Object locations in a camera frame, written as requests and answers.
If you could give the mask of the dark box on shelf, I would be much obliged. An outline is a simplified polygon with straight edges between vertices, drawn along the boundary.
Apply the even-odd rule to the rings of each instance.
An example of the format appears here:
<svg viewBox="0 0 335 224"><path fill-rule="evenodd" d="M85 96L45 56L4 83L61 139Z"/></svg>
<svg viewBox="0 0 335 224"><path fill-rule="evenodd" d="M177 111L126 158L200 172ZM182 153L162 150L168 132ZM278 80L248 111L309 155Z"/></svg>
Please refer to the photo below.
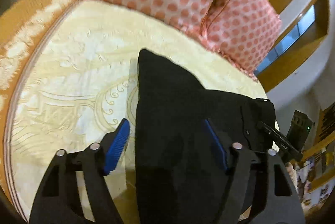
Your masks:
<svg viewBox="0 0 335 224"><path fill-rule="evenodd" d="M302 150L312 126L313 121L306 114L298 110L294 111L286 137L289 143L298 151Z"/></svg>

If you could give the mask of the wooden framed window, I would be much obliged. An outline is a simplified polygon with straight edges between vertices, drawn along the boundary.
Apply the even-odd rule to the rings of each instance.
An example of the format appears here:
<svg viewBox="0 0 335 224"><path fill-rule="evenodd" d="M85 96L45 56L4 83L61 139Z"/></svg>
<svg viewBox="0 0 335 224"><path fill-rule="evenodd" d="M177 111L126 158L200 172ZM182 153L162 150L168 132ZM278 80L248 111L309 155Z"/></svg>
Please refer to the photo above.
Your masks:
<svg viewBox="0 0 335 224"><path fill-rule="evenodd" d="M257 68L265 92L302 66L329 33L329 0L269 0L282 19L282 30Z"/></svg>

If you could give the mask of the right polka dot pillow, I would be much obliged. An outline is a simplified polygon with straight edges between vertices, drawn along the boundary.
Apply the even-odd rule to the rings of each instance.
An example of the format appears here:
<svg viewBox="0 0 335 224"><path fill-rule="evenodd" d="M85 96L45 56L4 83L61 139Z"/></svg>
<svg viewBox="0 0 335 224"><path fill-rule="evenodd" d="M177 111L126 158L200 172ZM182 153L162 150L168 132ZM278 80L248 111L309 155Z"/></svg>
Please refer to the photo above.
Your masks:
<svg viewBox="0 0 335 224"><path fill-rule="evenodd" d="M254 72L278 38L281 24L268 0L213 0L199 40L255 79Z"/></svg>

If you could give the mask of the cream patterned bed cover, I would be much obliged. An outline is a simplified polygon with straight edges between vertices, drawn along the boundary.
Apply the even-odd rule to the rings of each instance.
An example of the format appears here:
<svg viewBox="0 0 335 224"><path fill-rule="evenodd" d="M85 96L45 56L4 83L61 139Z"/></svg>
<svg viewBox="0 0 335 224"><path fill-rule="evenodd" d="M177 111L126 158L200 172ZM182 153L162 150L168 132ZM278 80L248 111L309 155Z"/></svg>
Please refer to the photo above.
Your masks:
<svg viewBox="0 0 335 224"><path fill-rule="evenodd" d="M135 124L137 57L147 48L207 89L265 98L254 81L175 28L94 0L20 0L1 15L1 187L27 223L55 152Z"/></svg>

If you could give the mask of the black pants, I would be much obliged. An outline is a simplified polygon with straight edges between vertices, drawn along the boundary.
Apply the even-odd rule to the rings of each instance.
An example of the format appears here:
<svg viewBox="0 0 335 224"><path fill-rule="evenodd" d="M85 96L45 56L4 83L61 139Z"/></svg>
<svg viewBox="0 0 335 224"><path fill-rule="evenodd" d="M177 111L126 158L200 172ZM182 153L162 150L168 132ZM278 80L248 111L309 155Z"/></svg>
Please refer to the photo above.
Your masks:
<svg viewBox="0 0 335 224"><path fill-rule="evenodd" d="M189 71L139 52L135 166L141 223L215 223L228 181L215 137L252 150L272 146L259 121L275 125L271 101L205 89Z"/></svg>

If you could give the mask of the wooden shelf with items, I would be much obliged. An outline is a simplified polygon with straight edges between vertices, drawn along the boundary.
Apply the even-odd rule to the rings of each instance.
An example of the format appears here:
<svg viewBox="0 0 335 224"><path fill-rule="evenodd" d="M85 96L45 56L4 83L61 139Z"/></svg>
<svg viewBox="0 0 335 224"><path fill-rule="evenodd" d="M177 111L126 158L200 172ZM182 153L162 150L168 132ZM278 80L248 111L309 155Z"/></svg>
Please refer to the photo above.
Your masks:
<svg viewBox="0 0 335 224"><path fill-rule="evenodd" d="M301 150L302 160L289 162L301 207L305 216L310 217L321 209L334 190L334 104L323 110L314 101L301 100L294 105L295 110L313 121Z"/></svg>

